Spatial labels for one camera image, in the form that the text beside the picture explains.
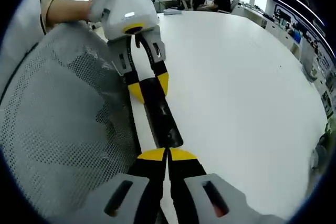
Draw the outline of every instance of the white mesh fabric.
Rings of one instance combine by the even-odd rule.
[[[77,210],[89,191],[127,172],[138,155],[129,93],[108,58],[96,34],[62,24],[26,57],[6,90],[1,148],[44,217]]]

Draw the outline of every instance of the gray gripper base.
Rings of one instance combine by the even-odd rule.
[[[50,223],[59,224],[133,224],[141,197],[149,182],[148,178],[119,173],[110,181],[92,191],[83,208],[63,217],[49,218]],[[131,184],[124,200],[113,217],[105,213],[110,200],[118,193],[123,183]]]
[[[220,178],[217,174],[190,177],[184,179],[195,204],[199,224],[281,224],[285,221],[274,215],[261,215],[251,209],[246,196]],[[204,189],[204,185],[212,183],[228,208],[228,213],[217,217],[214,207]]]

